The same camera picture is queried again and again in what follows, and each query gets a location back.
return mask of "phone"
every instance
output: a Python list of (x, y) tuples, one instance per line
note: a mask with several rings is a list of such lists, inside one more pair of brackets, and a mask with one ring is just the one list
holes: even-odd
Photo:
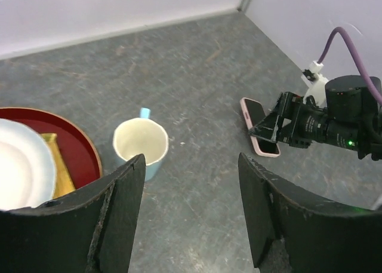
[[(258, 101), (243, 98), (240, 100), (240, 106), (248, 129), (265, 117), (263, 106)], [(252, 136), (251, 141), (255, 153), (262, 157), (277, 158), (280, 155), (280, 148), (277, 143), (271, 143)]]

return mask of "white cup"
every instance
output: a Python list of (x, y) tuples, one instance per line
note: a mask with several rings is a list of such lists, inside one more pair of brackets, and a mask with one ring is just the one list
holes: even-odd
[(115, 129), (113, 147), (118, 165), (144, 154), (144, 181), (147, 182), (159, 170), (168, 152), (168, 135), (161, 125), (150, 119), (150, 109), (142, 108), (139, 118), (129, 119)]

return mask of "red plate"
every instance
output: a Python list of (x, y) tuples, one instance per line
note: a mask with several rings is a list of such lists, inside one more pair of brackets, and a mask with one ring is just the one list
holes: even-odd
[(29, 108), (0, 108), (0, 118), (21, 122), (38, 133), (56, 133), (57, 144), (76, 189), (102, 175), (97, 150), (77, 126), (61, 116)]

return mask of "white connector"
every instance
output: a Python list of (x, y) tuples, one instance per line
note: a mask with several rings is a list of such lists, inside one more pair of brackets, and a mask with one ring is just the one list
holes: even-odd
[(317, 63), (317, 61), (311, 62), (308, 69), (304, 71), (301, 79), (308, 86), (308, 90), (304, 95), (304, 103), (306, 103), (306, 97), (313, 96), (316, 101), (317, 106), (321, 106), (325, 103), (325, 84), (329, 81), (322, 74), (320, 74), (321, 69), (324, 64)]

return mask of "phone screen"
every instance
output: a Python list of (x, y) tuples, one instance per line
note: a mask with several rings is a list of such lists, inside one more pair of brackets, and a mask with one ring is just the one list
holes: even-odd
[[(256, 125), (265, 117), (263, 107), (260, 103), (255, 102), (253, 100), (245, 99), (244, 101), (245, 105), (247, 106), (248, 115), (252, 121), (252, 125)], [(257, 142), (262, 152), (267, 152), (270, 154), (279, 154), (277, 144), (267, 142), (266, 140), (261, 140), (259, 138), (257, 138)]]

